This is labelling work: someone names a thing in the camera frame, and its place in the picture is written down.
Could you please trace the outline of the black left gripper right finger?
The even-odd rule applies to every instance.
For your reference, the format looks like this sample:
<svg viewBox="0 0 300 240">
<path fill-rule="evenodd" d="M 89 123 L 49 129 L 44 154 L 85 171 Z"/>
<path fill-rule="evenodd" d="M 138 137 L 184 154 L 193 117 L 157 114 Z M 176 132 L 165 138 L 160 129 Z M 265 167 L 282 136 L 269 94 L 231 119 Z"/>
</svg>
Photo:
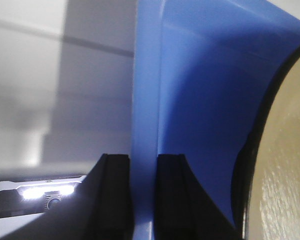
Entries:
<svg viewBox="0 0 300 240">
<path fill-rule="evenodd" d="M 157 157 L 154 236 L 157 240 L 240 239 L 202 188 L 183 154 Z"/>
</svg>

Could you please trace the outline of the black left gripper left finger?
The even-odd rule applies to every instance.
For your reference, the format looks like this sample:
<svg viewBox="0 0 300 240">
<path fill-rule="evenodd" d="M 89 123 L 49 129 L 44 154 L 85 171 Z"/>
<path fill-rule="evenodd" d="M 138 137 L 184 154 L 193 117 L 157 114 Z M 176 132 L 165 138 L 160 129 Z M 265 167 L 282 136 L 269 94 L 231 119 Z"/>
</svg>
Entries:
<svg viewBox="0 0 300 240">
<path fill-rule="evenodd" d="M 4 236 L 5 240 L 131 240 L 130 159 L 103 154 L 74 196 Z"/>
</svg>

